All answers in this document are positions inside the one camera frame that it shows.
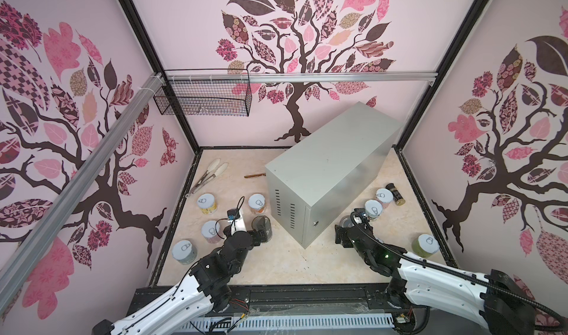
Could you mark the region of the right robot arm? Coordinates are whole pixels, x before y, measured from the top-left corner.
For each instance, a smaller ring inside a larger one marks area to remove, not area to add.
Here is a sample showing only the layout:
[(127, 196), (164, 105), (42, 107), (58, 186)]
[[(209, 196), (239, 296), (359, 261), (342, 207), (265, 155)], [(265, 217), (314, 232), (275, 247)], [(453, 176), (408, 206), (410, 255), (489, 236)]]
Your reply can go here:
[(371, 271), (388, 277), (389, 305), (435, 308), (470, 320), (491, 334), (564, 333), (567, 319), (531, 299), (504, 272), (463, 271), (421, 258), (374, 236), (368, 215), (355, 209), (347, 226), (336, 225), (335, 242), (354, 249)]

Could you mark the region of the teal label white-lid can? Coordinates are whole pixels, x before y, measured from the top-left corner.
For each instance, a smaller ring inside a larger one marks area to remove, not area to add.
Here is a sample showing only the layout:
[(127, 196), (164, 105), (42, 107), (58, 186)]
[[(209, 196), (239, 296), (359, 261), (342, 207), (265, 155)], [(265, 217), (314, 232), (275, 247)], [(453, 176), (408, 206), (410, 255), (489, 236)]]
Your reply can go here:
[(376, 220), (383, 211), (383, 205), (378, 200), (367, 200), (365, 202), (365, 213), (370, 220)]

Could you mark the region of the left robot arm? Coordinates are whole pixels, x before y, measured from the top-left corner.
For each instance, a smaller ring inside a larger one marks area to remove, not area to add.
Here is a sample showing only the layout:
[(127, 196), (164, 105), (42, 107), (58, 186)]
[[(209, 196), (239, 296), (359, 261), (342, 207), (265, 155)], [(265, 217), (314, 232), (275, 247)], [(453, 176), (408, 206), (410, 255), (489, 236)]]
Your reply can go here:
[(223, 311), (232, 297), (229, 281), (240, 273), (248, 252), (265, 243), (265, 231), (237, 231), (223, 246), (192, 265), (179, 283), (133, 314), (102, 320), (92, 334), (172, 334), (184, 323)]

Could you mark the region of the dark grey tin can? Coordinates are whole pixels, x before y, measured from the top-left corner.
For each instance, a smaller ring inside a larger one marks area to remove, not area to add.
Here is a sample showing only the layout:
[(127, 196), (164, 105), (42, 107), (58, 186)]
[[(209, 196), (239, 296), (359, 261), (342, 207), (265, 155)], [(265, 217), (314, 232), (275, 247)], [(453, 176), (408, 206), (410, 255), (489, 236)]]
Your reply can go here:
[(265, 215), (257, 216), (251, 223), (253, 237), (258, 243), (268, 243), (272, 239), (272, 223)]

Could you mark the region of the blue label tin can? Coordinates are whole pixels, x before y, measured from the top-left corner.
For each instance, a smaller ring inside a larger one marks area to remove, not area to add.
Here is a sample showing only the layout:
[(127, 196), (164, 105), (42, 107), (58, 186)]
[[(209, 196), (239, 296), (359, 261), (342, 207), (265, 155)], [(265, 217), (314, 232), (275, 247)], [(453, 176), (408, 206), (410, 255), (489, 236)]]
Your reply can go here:
[(344, 229), (349, 229), (354, 226), (354, 223), (352, 222), (351, 217), (349, 215), (346, 215), (340, 220), (340, 226)]

